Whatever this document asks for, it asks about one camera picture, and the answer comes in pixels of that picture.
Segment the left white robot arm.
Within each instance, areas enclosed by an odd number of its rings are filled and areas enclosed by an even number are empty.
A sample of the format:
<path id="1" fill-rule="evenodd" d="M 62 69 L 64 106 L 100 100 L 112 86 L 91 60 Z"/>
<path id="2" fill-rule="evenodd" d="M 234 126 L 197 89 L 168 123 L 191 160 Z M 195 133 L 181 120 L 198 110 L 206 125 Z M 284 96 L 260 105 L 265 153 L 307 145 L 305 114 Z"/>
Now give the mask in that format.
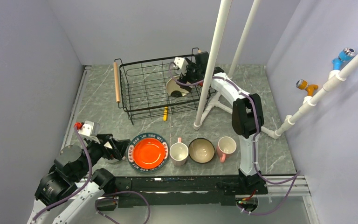
<path id="1" fill-rule="evenodd" d="M 100 159 L 123 159 L 130 140 L 116 140 L 112 134 L 78 134 L 78 139 L 81 145 L 64 147 L 48 173 L 41 178 L 34 195 L 30 224 L 46 223 L 52 209 L 73 198 L 67 209 L 55 217 L 56 222 L 66 224 L 85 207 L 86 200 L 95 198 L 95 193 L 109 196 L 119 189 L 120 184 L 110 171 L 105 168 L 93 170 L 93 166 Z"/>

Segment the orange plate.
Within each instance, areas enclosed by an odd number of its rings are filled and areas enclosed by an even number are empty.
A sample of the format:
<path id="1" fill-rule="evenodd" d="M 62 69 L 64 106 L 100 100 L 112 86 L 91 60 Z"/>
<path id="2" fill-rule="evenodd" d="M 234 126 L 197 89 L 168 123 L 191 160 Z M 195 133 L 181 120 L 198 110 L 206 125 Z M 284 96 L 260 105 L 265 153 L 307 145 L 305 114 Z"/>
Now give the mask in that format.
<path id="1" fill-rule="evenodd" d="M 133 160 L 140 168 L 156 168 L 164 159 L 165 147 L 155 138 L 142 139 L 134 147 Z"/>

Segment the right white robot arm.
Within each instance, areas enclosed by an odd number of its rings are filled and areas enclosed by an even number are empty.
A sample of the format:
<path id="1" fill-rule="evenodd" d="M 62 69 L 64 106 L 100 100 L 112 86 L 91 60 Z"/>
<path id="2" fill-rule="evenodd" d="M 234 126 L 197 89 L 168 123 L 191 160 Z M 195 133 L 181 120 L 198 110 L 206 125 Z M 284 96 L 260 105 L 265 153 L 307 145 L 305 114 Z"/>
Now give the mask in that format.
<path id="1" fill-rule="evenodd" d="M 209 54 L 199 52 L 195 54 L 195 62 L 189 59 L 174 60 L 173 69 L 179 74 L 179 84 L 182 86 L 205 86 L 206 69 Z M 262 101 L 258 94 L 250 94 L 234 83 L 220 67 L 213 70 L 211 88 L 216 95 L 208 103 L 201 118 L 205 119 L 213 103 L 218 103 L 223 96 L 230 102 L 231 107 L 223 108 L 231 113 L 231 124 L 234 132 L 239 136 L 241 160 L 238 176 L 235 181 L 223 180 L 217 183 L 217 188 L 235 190 L 244 194 L 267 193 L 266 181 L 260 172 L 258 164 L 258 139 L 264 125 Z"/>

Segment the cream plate with black spot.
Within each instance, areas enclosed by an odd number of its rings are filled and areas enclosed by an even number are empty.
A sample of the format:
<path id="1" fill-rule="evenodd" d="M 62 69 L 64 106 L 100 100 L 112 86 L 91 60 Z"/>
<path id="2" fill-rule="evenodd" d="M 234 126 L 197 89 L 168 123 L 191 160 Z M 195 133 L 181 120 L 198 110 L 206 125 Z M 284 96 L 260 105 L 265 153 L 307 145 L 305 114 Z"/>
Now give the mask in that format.
<path id="1" fill-rule="evenodd" d="M 170 78 L 166 83 L 165 90 L 168 96 L 173 98 L 180 98 L 189 95 L 192 88 L 190 88 L 190 90 L 184 89 L 183 86 L 177 84 L 172 78 Z"/>

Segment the green rimmed white plate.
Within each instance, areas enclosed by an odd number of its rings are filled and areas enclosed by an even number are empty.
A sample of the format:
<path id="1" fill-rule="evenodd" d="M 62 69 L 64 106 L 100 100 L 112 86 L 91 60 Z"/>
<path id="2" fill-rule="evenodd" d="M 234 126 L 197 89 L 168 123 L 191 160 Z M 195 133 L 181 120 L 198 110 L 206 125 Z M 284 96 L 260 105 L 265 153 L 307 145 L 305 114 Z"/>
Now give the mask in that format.
<path id="1" fill-rule="evenodd" d="M 165 159 L 163 160 L 163 162 L 158 165 L 156 168 L 152 168 L 152 169 L 143 169 L 143 168 L 140 168 L 139 166 L 137 166 L 133 160 L 133 150 L 134 150 L 134 147 L 135 145 L 142 139 L 145 139 L 145 138 L 155 138 L 157 140 L 159 140 L 160 142 L 163 143 L 164 147 L 165 147 Z M 142 133 L 138 136 L 136 136 L 135 138 L 133 138 L 131 141 L 130 141 L 130 144 L 127 148 L 127 151 L 126 151 L 126 158 L 128 160 L 128 163 L 129 165 L 135 169 L 136 171 L 138 172 L 141 172 L 141 173 L 151 173 L 151 172 L 154 172 L 154 171 L 157 171 L 159 170 L 160 168 L 162 168 L 165 163 L 167 162 L 168 160 L 168 157 L 169 157 L 169 146 L 168 146 L 168 143 L 167 141 L 159 134 L 157 133 Z"/>

